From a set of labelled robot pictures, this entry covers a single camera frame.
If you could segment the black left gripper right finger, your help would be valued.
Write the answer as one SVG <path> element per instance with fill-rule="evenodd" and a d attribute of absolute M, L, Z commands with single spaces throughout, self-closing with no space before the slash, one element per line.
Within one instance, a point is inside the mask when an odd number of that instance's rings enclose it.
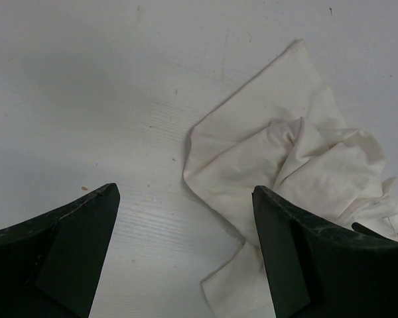
<path fill-rule="evenodd" d="M 398 242 L 338 226 L 264 186 L 252 199 L 277 317 L 398 317 Z"/>

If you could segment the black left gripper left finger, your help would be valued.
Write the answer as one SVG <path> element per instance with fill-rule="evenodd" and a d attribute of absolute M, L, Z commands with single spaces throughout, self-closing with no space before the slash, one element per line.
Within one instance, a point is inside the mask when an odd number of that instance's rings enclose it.
<path fill-rule="evenodd" d="M 0 317 L 88 317 L 119 209 L 115 183 L 0 230 Z"/>

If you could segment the white t shirt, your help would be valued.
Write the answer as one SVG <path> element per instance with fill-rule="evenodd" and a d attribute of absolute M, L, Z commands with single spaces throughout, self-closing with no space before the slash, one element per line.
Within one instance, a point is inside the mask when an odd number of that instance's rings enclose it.
<path fill-rule="evenodd" d="M 244 239 L 202 281 L 214 314 L 273 311 L 253 219 L 256 186 L 337 225 L 359 223 L 398 242 L 395 181 L 381 179 L 385 163 L 376 139 L 346 124 L 302 40 L 201 120 L 190 135 L 184 181 Z"/>

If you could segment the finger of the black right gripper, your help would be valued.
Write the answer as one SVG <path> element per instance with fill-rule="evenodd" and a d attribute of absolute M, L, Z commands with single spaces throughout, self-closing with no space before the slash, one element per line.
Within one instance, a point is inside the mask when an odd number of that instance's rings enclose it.
<path fill-rule="evenodd" d="M 352 229 L 357 233 L 367 235 L 369 237 L 382 237 L 382 235 L 376 233 L 375 231 L 372 231 L 371 229 L 361 225 L 358 222 L 354 222 L 352 224 Z"/>

